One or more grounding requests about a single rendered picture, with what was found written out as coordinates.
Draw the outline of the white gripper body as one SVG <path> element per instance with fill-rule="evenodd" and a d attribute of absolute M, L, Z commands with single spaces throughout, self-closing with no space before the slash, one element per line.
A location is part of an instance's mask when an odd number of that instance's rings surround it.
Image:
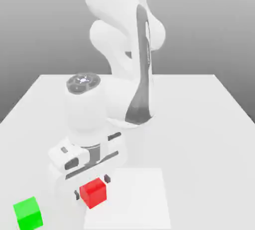
<path fill-rule="evenodd" d="M 56 189 L 77 190 L 80 186 L 122 166 L 127 159 L 124 143 L 108 143 L 107 153 L 101 157 L 99 144 L 81 148 L 58 145 L 56 147 Z"/>

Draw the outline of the small red cube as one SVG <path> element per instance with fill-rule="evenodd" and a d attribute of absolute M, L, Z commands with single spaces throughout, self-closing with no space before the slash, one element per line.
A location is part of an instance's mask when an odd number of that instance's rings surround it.
<path fill-rule="evenodd" d="M 107 200 L 106 184 L 96 178 L 79 188 L 80 196 L 89 209 Z"/>

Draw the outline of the small green cube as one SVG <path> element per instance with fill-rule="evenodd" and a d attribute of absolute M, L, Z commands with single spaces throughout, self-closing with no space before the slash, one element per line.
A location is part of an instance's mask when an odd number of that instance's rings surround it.
<path fill-rule="evenodd" d="M 43 226 L 41 210 L 35 196 L 13 205 L 18 230 L 35 230 Z"/>

